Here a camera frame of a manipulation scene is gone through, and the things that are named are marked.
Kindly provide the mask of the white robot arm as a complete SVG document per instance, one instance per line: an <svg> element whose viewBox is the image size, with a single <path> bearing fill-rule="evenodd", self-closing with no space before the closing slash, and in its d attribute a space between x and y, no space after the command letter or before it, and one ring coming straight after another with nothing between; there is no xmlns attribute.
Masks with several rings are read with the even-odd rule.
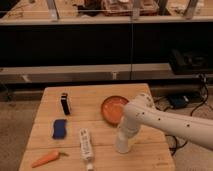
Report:
<svg viewBox="0 0 213 171"><path fill-rule="evenodd" d="M139 132L141 125L159 129L213 151L213 120L159 111L148 94L140 93L123 108L115 140L115 149L119 153L130 151L128 141Z"/></svg>

